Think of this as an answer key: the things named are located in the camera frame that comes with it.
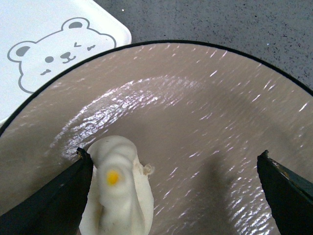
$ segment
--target glossy plate surface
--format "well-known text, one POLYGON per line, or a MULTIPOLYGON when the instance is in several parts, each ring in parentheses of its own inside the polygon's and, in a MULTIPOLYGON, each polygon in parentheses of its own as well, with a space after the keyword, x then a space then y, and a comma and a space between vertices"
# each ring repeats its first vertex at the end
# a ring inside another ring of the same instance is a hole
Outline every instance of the glossy plate surface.
POLYGON ((313 98, 286 76, 215 45, 158 42, 98 55, 3 126, 0 214, 71 165, 77 147, 122 135, 156 167, 151 235, 277 235, 257 156, 268 149, 313 181, 313 98))

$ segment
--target bear face illustration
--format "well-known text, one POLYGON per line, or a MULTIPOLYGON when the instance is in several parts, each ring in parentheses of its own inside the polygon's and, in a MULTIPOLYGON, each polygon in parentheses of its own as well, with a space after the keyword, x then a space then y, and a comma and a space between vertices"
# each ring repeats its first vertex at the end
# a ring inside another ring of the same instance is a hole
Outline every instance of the bear face illustration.
POLYGON ((65 21, 60 31, 37 42, 14 45, 8 59, 19 63, 19 87, 31 94, 72 65, 115 47, 111 35, 89 28, 85 18, 73 18, 65 21))

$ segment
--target white dumpling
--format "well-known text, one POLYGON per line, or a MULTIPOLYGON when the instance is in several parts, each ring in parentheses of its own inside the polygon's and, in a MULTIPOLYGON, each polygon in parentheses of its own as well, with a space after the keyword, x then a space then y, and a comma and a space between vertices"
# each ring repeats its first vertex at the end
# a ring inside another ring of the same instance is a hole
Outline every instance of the white dumpling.
POLYGON ((153 219, 150 165, 127 138, 109 136, 87 151, 94 169, 79 229, 82 235, 148 235, 153 219))

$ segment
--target yellow dot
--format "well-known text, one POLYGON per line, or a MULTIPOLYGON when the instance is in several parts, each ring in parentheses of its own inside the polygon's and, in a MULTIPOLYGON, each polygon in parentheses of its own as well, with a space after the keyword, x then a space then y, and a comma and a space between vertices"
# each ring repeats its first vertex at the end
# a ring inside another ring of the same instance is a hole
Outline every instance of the yellow dot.
POLYGON ((119 180, 119 174, 116 170, 109 170, 107 173, 107 182, 108 185, 113 186, 119 180))

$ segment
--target gray countertop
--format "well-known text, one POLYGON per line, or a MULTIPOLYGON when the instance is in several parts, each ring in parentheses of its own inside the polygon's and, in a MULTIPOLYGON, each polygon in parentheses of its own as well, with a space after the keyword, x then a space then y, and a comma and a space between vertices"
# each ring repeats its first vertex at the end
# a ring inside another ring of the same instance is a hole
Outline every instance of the gray countertop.
POLYGON ((210 42, 258 57, 313 89, 313 4, 285 0, 95 0, 133 43, 210 42))

